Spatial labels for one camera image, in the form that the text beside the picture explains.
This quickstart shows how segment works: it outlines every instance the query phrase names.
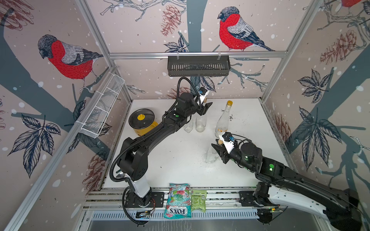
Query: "red bird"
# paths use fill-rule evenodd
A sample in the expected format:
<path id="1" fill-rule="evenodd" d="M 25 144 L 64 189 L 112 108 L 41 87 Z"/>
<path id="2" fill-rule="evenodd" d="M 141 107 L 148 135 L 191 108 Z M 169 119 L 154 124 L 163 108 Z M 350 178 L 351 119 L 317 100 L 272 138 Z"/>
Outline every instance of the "red bird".
<path id="1" fill-rule="evenodd" d="M 220 21 L 220 39 L 231 49 L 241 49 L 247 47 L 262 47 L 268 51 L 273 49 L 265 46 L 265 43 L 256 35 L 253 28 L 248 25 L 239 14 L 239 10 L 234 6 L 224 8 L 218 15 Z"/>
<path id="2" fill-rule="evenodd" d="M 93 72 L 94 62 L 103 57 L 96 52 L 83 49 L 80 46 L 69 45 L 57 40 L 56 37 L 46 34 L 38 41 L 38 49 L 42 58 L 48 57 L 49 61 L 62 73 L 70 79 L 82 79 L 85 87 L 85 77 Z"/>

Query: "metal grate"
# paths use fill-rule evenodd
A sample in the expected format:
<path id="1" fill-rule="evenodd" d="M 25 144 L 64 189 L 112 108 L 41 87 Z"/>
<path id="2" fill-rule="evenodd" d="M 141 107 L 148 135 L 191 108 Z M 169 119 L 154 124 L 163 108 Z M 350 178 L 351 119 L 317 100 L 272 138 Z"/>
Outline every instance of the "metal grate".
<path id="1" fill-rule="evenodd" d="M 135 217 L 136 210 L 129 210 L 129 215 Z M 164 210 L 156 210 L 150 216 L 151 220 L 156 221 L 168 221 L 168 219 L 163 217 Z M 186 218 L 186 220 L 220 220 L 220 219 L 257 219 L 257 209 L 254 208 L 238 208 L 238 209 L 216 209 L 207 210 L 205 213 L 201 211 L 191 212 L 191 218 Z M 123 211 L 94 211 L 92 220 L 129 220 Z"/>
<path id="2" fill-rule="evenodd" d="M 92 138 L 99 136 L 124 83 L 125 80 L 115 74 L 111 77 L 107 87 L 84 122 L 80 133 Z"/>
<path id="3" fill-rule="evenodd" d="M 229 56 L 176 56 L 168 57 L 168 75 L 180 76 L 227 76 L 230 72 Z"/>

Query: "fox's candy bag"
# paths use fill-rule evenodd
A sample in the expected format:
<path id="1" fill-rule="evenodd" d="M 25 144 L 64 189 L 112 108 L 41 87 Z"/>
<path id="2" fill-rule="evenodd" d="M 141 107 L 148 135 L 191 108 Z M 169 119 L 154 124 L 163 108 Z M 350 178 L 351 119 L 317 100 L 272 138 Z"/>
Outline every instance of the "fox's candy bag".
<path id="1" fill-rule="evenodd" d="M 163 217 L 168 219 L 191 217 L 191 200 L 188 184 L 169 184 L 167 206 Z"/>

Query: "clear glass bottle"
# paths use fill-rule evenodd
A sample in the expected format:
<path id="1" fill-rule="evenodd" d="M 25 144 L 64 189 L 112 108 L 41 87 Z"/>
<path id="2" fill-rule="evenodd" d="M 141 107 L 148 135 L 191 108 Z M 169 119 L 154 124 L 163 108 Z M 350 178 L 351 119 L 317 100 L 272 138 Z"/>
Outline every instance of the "clear glass bottle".
<path id="1" fill-rule="evenodd" d="M 207 124 L 207 116 L 206 115 L 198 115 L 195 119 L 195 130 L 197 132 L 202 132 L 206 129 Z"/>
<path id="2" fill-rule="evenodd" d="M 230 109 L 232 106 L 232 101 L 228 101 L 225 107 L 225 111 L 221 115 L 220 119 L 217 122 L 215 136 L 217 138 L 222 132 L 226 132 L 229 128 L 229 117 L 230 117 Z"/>

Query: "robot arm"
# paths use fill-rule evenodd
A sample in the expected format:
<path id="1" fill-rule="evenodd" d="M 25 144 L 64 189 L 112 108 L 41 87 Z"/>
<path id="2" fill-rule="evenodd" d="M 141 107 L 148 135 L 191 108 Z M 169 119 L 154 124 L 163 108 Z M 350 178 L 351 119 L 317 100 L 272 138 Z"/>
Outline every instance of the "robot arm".
<path id="1" fill-rule="evenodd" d="M 252 142 L 238 145 L 230 132 L 220 135 L 221 145 L 212 144 L 226 164 L 232 159 L 238 165 L 255 173 L 261 182 L 252 198 L 245 196 L 241 203 L 248 206 L 287 205 L 330 221 L 333 227 L 342 230 L 360 230 L 361 214 L 357 192 L 339 190 L 320 184 L 298 174 L 284 164 L 262 156 L 262 150 Z M 288 191 L 279 187 L 294 190 Z"/>

